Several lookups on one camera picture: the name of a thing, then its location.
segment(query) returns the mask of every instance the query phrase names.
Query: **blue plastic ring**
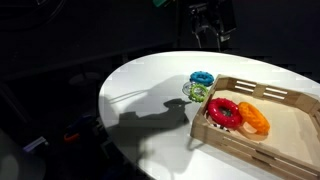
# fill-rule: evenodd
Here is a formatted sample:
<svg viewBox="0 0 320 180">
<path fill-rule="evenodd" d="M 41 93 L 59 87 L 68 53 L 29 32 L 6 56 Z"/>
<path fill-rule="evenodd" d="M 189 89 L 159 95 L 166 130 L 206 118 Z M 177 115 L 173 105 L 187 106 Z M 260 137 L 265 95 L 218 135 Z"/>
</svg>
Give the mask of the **blue plastic ring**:
<svg viewBox="0 0 320 180">
<path fill-rule="evenodd" d="M 191 74 L 190 81 L 210 86 L 212 85 L 214 78 L 210 73 L 197 71 Z"/>
</svg>

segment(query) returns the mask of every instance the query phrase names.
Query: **white round table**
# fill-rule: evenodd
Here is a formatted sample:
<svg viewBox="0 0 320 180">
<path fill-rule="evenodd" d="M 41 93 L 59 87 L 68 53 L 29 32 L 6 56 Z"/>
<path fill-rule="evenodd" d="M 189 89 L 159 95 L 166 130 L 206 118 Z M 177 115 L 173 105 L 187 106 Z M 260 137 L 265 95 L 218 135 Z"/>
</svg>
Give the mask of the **white round table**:
<svg viewBox="0 0 320 180">
<path fill-rule="evenodd" d="M 99 94 L 108 133 L 129 161 L 155 179 L 279 179 L 190 137 L 200 103 L 182 92 L 195 71 L 320 95 L 320 85 L 286 69 L 233 55 L 168 52 L 115 70 Z"/>
</svg>

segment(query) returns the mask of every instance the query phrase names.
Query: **dark background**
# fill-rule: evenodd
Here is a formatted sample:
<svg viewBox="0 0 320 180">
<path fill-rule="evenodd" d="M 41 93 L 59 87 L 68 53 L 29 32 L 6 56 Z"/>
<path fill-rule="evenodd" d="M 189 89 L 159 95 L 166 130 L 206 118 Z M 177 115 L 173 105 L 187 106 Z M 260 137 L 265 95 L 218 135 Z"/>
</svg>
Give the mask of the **dark background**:
<svg viewBox="0 0 320 180">
<path fill-rule="evenodd" d="M 97 113 L 99 87 L 124 59 L 200 50 L 190 29 L 188 1 L 180 3 L 177 11 L 177 3 L 156 8 L 151 0 L 67 0 L 48 24 L 0 32 L 0 80 L 32 118 L 23 123 L 0 98 L 0 127 L 21 146 L 39 136 L 59 146 L 71 122 L 84 113 Z M 233 8 L 237 29 L 231 34 L 231 49 L 224 53 L 275 64 L 320 82 L 319 0 L 233 0 Z M 214 36 L 208 38 L 212 48 L 201 50 L 215 51 Z M 87 86 L 70 85 L 82 70 L 101 78 Z"/>
</svg>

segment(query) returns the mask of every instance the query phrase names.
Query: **table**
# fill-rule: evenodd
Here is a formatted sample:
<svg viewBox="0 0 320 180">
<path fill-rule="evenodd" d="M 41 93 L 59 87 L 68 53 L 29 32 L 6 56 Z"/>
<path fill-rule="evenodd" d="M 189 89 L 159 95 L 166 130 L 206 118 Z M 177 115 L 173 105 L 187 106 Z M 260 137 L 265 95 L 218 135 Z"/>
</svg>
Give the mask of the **table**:
<svg viewBox="0 0 320 180">
<path fill-rule="evenodd" d="M 200 103 L 182 86 L 195 71 L 320 95 L 320 85 L 264 62 L 211 52 L 168 52 L 130 61 L 114 71 L 99 94 L 99 111 L 112 141 L 155 179 L 280 179 L 190 137 Z"/>
</svg>

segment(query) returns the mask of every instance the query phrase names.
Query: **wooden tray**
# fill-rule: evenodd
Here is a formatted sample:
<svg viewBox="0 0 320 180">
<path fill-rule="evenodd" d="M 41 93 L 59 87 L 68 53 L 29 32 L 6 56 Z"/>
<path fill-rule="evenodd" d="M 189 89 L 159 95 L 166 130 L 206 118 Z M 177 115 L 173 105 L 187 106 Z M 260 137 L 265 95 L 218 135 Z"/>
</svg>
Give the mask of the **wooden tray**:
<svg viewBox="0 0 320 180">
<path fill-rule="evenodd" d="M 213 126 L 207 104 L 217 97 L 249 102 L 268 119 L 267 136 L 244 124 Z M 285 179 L 320 179 L 320 102 L 315 95 L 218 75 L 198 110 L 191 136 Z"/>
</svg>

